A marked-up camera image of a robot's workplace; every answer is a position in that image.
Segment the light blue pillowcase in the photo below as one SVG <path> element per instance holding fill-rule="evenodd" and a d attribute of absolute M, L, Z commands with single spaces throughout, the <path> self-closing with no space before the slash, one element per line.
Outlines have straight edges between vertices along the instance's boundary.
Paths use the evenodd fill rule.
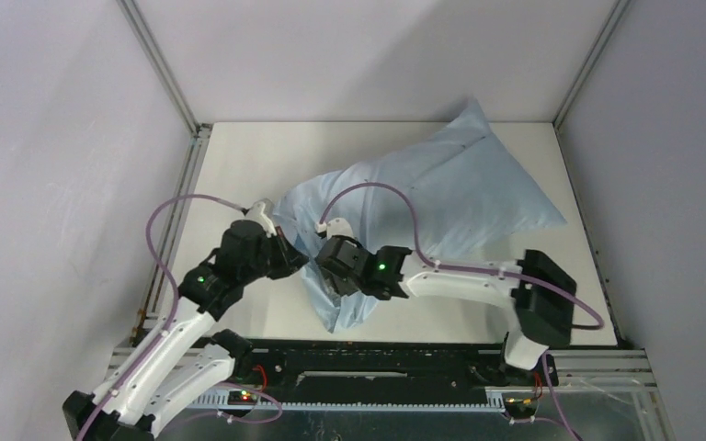
<path fill-rule="evenodd" d="M 297 185 L 273 216 L 309 256 L 323 246 L 315 224 L 324 219 L 347 220 L 372 252 L 402 246 L 449 259 L 565 223 L 476 101 L 425 141 Z"/>

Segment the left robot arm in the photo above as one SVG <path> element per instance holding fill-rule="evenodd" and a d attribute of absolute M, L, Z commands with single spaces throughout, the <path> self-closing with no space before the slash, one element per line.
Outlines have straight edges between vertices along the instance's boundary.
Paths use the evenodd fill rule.
<path fill-rule="evenodd" d="M 177 363 L 243 296 L 251 283 L 298 272 L 308 257 L 280 229 L 237 220 L 218 247 L 186 273 L 169 312 L 126 361 L 92 392 L 74 391 L 63 415 L 75 440 L 155 440 L 203 392 L 243 382 L 254 370 L 249 341 L 231 330 L 216 333 L 193 364 Z"/>

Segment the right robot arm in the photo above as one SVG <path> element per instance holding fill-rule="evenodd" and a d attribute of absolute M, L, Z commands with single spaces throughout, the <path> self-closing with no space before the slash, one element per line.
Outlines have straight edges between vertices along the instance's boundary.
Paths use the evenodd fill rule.
<path fill-rule="evenodd" d="M 340 296 L 469 300 L 502 313 L 507 333 L 497 369 L 511 384 L 529 378 L 544 352 L 571 342 L 576 283 L 542 251 L 528 249 L 515 261 L 441 263 L 401 246 L 372 253 L 336 235 L 315 263 L 325 284 Z"/>

